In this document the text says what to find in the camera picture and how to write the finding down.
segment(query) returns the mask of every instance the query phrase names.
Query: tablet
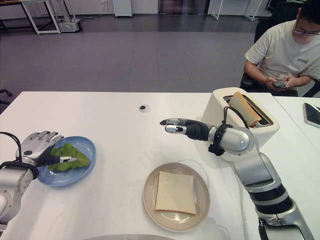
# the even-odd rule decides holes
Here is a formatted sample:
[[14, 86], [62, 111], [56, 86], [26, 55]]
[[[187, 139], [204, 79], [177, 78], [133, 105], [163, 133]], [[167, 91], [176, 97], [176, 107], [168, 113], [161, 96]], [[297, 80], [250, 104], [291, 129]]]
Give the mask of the tablet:
[[303, 104], [303, 114], [304, 114], [304, 121], [307, 124], [320, 128], [320, 108], [319, 107], [305, 102]]

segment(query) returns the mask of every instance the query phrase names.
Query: plate rim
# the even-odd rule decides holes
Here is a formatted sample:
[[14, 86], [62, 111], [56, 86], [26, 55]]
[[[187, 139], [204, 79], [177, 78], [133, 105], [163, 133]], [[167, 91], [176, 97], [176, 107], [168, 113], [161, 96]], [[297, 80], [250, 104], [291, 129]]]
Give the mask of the plate rim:
[[68, 182], [68, 183], [61, 183], [61, 184], [58, 184], [58, 185], [52, 185], [52, 184], [47, 184], [45, 182], [43, 182], [42, 180], [40, 180], [38, 177], [38, 181], [43, 184], [43, 185], [46, 185], [46, 186], [49, 186], [49, 187], [54, 187], [54, 188], [59, 188], [59, 187], [64, 187], [64, 186], [67, 186], [67, 185], [70, 185], [70, 184], [74, 184], [76, 182], [78, 182], [80, 179], [82, 179], [84, 176], [86, 176], [94, 167], [94, 165], [96, 164], [96, 159], [97, 159], [97, 149], [96, 149], [96, 145], [87, 137], [84, 137], [84, 136], [67, 136], [67, 137], [64, 137], [62, 139], [60, 139], [53, 148], [55, 148], [57, 146], [57, 144], [61, 141], [61, 140], [66, 140], [66, 139], [69, 139], [69, 138], [81, 138], [81, 139], [84, 139], [86, 141], [89, 141], [90, 144], [92, 144], [93, 146], [93, 150], [94, 150], [94, 158], [92, 159], [93, 163], [91, 165], [89, 165], [88, 167], [88, 170], [82, 175], [80, 176], [79, 178], [77, 178], [75, 181], [73, 182]]
[[[148, 179], [150, 178], [150, 176], [151, 176], [157, 169], [159, 169], [159, 168], [161, 168], [161, 167], [164, 167], [164, 166], [167, 166], [167, 165], [172, 165], [172, 164], [174, 164], [174, 165], [180, 165], [180, 166], [182, 166], [183, 168], [187, 168], [187, 169], [195, 172], [195, 173], [199, 176], [199, 178], [202, 180], [202, 182], [204, 183], [205, 191], [207, 191], [207, 193], [208, 193], [208, 194], [207, 194], [207, 195], [208, 195], [208, 208], [207, 208], [207, 210], [206, 210], [205, 217], [204, 217], [197, 225], [195, 225], [195, 226], [192, 227], [192, 228], [186, 229], [186, 230], [173, 230], [173, 229], [170, 229], [170, 228], [167, 228], [167, 227], [162, 226], [160, 223], [158, 223], [158, 222], [153, 218], [153, 216], [149, 213], [149, 211], [148, 211], [148, 209], [147, 209], [147, 207], [146, 207], [145, 189], [146, 189], [146, 184], [147, 184], [147, 182], [148, 182]], [[143, 200], [144, 209], [145, 209], [145, 211], [148, 213], [149, 217], [153, 220], [153, 222], [155, 222], [155, 223], [156, 223], [158, 226], [160, 226], [161, 228], [163, 228], [163, 229], [165, 229], [165, 230], [168, 230], [168, 231], [171, 231], [171, 232], [175, 232], [175, 233], [185, 233], [185, 232], [188, 232], [188, 231], [191, 231], [191, 230], [197, 228], [197, 227], [205, 220], [205, 218], [208, 216], [209, 210], [210, 210], [210, 206], [211, 206], [211, 196], [210, 196], [210, 192], [209, 192], [209, 189], [208, 189], [208, 186], [207, 186], [206, 182], [205, 182], [204, 179], [201, 177], [201, 175], [200, 175], [196, 170], [194, 170], [192, 167], [190, 167], [190, 166], [188, 166], [188, 165], [185, 165], [185, 164], [183, 164], [183, 163], [180, 163], [180, 162], [175, 162], [175, 161], [173, 161], [173, 162], [168, 162], [168, 163], [159, 165], [159, 166], [157, 166], [154, 170], [152, 170], [152, 172], [148, 175], [148, 177], [147, 177], [146, 180], [145, 180], [145, 183], [144, 183], [144, 186], [143, 186], [143, 191], [142, 191], [142, 200]]]

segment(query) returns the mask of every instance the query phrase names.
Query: bread slice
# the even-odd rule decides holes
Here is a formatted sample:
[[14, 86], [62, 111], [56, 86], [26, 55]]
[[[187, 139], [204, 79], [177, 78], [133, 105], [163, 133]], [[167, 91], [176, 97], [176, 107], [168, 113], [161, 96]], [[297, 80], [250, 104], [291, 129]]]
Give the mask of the bread slice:
[[252, 109], [239, 91], [236, 91], [229, 101], [229, 106], [237, 109], [250, 127], [254, 127], [261, 117]]
[[194, 177], [160, 171], [155, 210], [196, 215]]

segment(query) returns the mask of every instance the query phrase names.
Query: green lettuce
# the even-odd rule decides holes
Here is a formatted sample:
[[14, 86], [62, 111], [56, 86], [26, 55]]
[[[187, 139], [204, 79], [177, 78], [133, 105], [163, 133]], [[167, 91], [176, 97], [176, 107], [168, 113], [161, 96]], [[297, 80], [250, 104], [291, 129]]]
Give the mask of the green lettuce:
[[65, 157], [72, 156], [76, 157], [76, 161], [72, 162], [62, 162], [48, 166], [50, 171], [60, 171], [64, 172], [68, 169], [75, 169], [79, 167], [89, 166], [90, 159], [87, 156], [80, 152], [78, 148], [73, 147], [70, 143], [65, 143], [64, 146], [59, 148], [53, 148], [51, 154], [54, 156]]

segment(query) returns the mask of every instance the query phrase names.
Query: white cabinet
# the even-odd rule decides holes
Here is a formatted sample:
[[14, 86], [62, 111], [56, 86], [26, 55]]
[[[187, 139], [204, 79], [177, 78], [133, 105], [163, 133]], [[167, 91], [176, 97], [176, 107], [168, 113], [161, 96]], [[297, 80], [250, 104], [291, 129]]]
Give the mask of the white cabinet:
[[116, 17], [132, 17], [131, 0], [113, 0]]

